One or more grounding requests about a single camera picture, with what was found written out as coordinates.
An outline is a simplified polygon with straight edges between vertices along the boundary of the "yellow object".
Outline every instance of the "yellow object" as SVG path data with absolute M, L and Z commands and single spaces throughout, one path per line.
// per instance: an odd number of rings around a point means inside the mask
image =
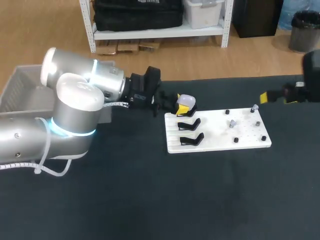
M 176 115 L 186 114 L 189 112 L 190 107 L 179 104 L 179 109 L 176 112 Z
M 267 92 L 260 95 L 260 104 L 266 104 L 268 102 Z
M 297 103 L 298 101 L 287 102 L 287 100 L 285 99 L 283 102 L 284 102 L 284 104 L 295 104 L 295 103 Z

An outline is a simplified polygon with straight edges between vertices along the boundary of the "metal trash can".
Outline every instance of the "metal trash can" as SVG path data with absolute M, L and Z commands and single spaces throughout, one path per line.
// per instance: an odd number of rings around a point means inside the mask
M 294 14 L 289 48 L 299 53 L 315 49 L 320 40 L 320 13 L 317 11 L 298 11 Z

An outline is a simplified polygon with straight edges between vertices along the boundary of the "black table surface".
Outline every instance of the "black table surface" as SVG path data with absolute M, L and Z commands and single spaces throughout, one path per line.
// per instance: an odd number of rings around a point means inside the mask
M 301 76 L 165 82 L 199 110 L 249 108 Z M 114 109 L 58 178 L 0 172 L 2 240 L 318 240 L 320 107 L 260 106 L 270 148 L 168 154 L 164 116 Z M 57 170 L 64 161 L 47 161 Z

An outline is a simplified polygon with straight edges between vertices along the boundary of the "black clip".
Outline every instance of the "black clip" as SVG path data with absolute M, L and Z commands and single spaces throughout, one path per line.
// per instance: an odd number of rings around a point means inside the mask
M 200 118 L 195 120 L 194 124 L 192 125 L 184 122 L 178 122 L 178 128 L 179 128 L 179 131 L 184 131 L 184 130 L 195 131 L 200 125 L 200 123 L 201 123 Z
M 204 138 L 205 138 L 205 135 L 202 132 L 199 134 L 199 136 L 196 139 L 192 139 L 188 137 L 180 137 L 180 143 L 182 146 L 185 146 L 185 145 L 198 146 Z
M 197 109 L 198 109 L 198 106 L 197 106 L 197 104 L 195 104 L 190 111 L 188 111 L 187 113 L 184 113 L 184 114 L 179 114 L 177 117 L 188 117 L 188 118 L 191 118 L 191 117 L 193 117 L 195 115 Z

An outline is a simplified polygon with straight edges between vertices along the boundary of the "white board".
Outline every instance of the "white board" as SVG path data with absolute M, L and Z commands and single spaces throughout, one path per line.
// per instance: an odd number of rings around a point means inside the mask
M 260 116 L 259 110 L 251 108 L 212 111 L 197 111 L 193 117 L 178 117 L 167 113 L 164 116 L 167 149 L 170 154 L 226 151 L 237 149 L 256 149 L 271 147 L 271 139 Z M 200 118 L 201 123 L 195 131 L 179 130 L 178 123 L 193 124 Z M 236 126 L 230 128 L 231 120 Z M 196 139 L 204 133 L 204 139 L 198 146 L 181 145 L 180 137 Z

